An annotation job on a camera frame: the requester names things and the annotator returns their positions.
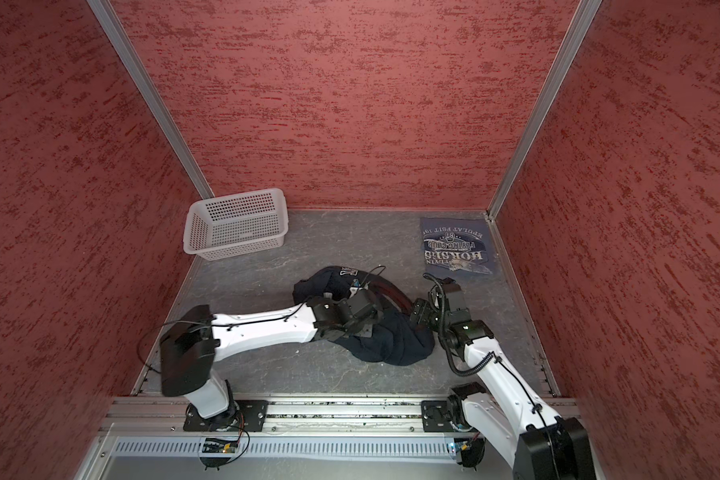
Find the grey blue tank top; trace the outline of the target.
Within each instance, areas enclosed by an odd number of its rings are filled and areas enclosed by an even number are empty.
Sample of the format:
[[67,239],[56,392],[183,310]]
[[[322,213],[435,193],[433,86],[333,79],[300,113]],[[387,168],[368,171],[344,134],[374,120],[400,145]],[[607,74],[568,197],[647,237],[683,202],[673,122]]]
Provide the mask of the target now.
[[421,218],[422,253],[426,271],[454,279],[497,272],[497,257],[484,220]]

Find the dark navy tank top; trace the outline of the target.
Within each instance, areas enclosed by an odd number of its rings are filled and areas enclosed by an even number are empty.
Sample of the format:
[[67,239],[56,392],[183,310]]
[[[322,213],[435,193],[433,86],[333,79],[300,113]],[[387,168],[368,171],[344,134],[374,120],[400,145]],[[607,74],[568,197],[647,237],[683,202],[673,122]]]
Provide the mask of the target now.
[[346,349],[363,362],[412,365],[431,355],[434,336],[427,327],[417,327],[410,322],[413,301],[391,281],[383,278],[382,271],[381,267],[370,272],[342,266],[324,267],[293,286],[293,301],[297,304],[313,302],[326,296],[341,301],[349,298],[349,287],[355,279],[368,277],[368,290],[378,297],[384,309],[384,317],[373,327],[372,336],[339,338],[335,333],[320,333],[318,337]]

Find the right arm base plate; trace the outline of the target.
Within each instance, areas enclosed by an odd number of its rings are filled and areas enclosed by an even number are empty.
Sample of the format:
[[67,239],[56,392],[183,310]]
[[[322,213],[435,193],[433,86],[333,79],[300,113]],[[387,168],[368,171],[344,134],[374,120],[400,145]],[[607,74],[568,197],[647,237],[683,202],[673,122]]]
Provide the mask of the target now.
[[465,419],[462,402],[457,397],[446,400],[425,400],[420,404],[422,424],[425,432],[473,431]]

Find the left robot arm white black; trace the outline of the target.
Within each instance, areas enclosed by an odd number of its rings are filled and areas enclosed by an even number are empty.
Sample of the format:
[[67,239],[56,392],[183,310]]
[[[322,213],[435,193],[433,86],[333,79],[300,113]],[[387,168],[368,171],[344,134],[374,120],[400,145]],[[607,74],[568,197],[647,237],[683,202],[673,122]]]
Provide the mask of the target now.
[[245,315],[195,306],[159,338],[161,393],[188,401],[186,432],[242,431],[243,414],[229,382],[216,371],[218,363],[265,347],[359,334],[383,316],[381,301],[367,290],[340,300],[309,297],[286,309]]

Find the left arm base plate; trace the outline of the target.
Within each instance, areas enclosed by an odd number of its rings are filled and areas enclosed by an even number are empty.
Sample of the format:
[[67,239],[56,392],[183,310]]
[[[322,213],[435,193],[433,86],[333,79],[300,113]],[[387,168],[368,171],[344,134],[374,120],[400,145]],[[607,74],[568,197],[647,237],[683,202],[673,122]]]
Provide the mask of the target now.
[[200,416],[197,408],[189,404],[186,409],[184,432],[228,433],[245,430],[261,432],[269,403],[266,400],[230,401],[229,409],[209,419]]

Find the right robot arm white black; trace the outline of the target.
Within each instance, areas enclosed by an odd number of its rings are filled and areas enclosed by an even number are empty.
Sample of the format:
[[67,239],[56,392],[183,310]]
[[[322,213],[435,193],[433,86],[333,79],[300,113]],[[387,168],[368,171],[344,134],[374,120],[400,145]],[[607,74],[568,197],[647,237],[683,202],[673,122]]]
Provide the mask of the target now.
[[437,334],[454,373],[479,383],[449,397],[450,421],[479,433],[512,468],[515,479],[596,479],[589,436],[538,395],[503,352],[489,327],[451,302],[418,299],[411,319]]

